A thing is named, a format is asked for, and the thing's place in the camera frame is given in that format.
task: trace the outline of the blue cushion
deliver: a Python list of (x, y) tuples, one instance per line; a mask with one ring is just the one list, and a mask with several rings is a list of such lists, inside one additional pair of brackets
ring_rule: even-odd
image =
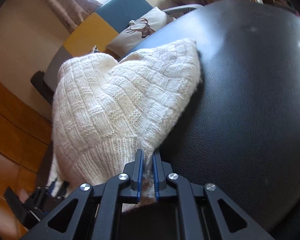
[(146, 0), (109, 0), (95, 12), (120, 33), (152, 8)]

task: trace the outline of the gray armrest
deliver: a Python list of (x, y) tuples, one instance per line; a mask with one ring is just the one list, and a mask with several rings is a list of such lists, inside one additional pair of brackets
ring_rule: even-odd
[(166, 14), (173, 14), (173, 13), (187, 13), (190, 11), (193, 11), (198, 8), (202, 8), (203, 5), (201, 4), (187, 4), (187, 5), (181, 5), (177, 7), (172, 7), (169, 9), (163, 10)]

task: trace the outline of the wooden floor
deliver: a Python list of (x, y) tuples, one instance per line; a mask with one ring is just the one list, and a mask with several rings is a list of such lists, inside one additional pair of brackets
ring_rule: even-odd
[(10, 186), (32, 192), (36, 173), (50, 143), (51, 123), (22, 103), (0, 83), (0, 236), (20, 239), (26, 229), (18, 222), (3, 193)]

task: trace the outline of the deer illustration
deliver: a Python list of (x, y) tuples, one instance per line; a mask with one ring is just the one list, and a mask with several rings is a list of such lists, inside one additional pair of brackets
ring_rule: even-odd
[(126, 29), (124, 32), (125, 33), (140, 32), (142, 39), (144, 39), (145, 37), (151, 35), (152, 33), (155, 33), (155, 30), (151, 29), (151, 27), (148, 23), (148, 20), (146, 18), (141, 18), (140, 22), (145, 25), (142, 29), (132, 29), (131, 26), (129, 26), (129, 28)]

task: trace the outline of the yellow cushion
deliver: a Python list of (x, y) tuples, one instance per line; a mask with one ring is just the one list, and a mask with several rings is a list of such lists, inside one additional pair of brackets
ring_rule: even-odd
[(94, 45), (100, 52), (118, 33), (95, 12), (85, 19), (63, 43), (66, 50), (79, 57), (89, 53)]

